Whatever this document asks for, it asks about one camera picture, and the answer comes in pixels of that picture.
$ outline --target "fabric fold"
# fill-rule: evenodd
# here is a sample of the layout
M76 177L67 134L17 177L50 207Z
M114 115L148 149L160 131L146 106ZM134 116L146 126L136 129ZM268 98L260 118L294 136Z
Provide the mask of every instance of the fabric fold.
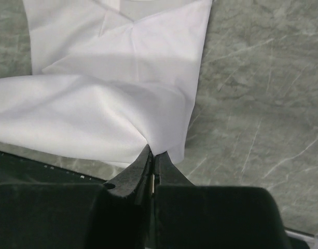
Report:
M33 76L0 79L0 141L121 167L149 144L180 162L212 0L159 2L24 0Z

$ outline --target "gray marble surface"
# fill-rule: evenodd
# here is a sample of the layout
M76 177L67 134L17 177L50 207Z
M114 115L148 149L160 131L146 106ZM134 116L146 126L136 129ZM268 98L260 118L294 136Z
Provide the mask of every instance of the gray marble surface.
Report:
M0 0L0 78L31 73L21 0ZM121 169L0 143L105 179ZM217 0L178 168L195 184L261 186L292 229L318 235L318 0Z

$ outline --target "white cloth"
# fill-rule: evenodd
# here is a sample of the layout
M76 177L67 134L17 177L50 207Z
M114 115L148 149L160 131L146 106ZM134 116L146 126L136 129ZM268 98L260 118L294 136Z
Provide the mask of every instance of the white cloth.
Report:
M23 1L33 76L0 79L0 141L121 167L149 144L180 162L212 0Z

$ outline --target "marble countertop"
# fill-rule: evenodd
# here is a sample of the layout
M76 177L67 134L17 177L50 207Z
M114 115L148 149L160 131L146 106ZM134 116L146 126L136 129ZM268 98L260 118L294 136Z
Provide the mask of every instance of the marble countertop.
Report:
M21 0L0 0L0 78L31 74ZM122 169L0 143L105 179ZM318 235L318 0L217 0L186 158L195 184L260 186L286 227Z

